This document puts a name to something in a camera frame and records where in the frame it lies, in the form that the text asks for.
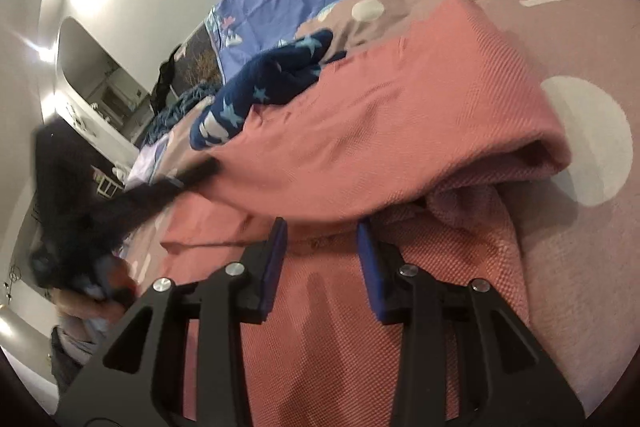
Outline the person's left hand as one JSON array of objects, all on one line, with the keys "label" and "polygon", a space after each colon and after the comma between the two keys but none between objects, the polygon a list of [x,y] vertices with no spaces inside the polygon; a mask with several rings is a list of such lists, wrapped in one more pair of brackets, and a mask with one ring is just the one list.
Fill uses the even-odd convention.
[{"label": "person's left hand", "polygon": [[[107,282],[116,291],[129,291],[137,296],[137,284],[129,274],[129,265],[125,260],[115,258],[107,271]],[[85,321],[104,320],[108,325],[119,321],[126,307],[105,297],[94,298],[84,293],[75,293],[67,289],[54,288],[52,301],[58,312],[58,326],[67,335],[80,341],[91,341],[92,337],[86,329]]]}]

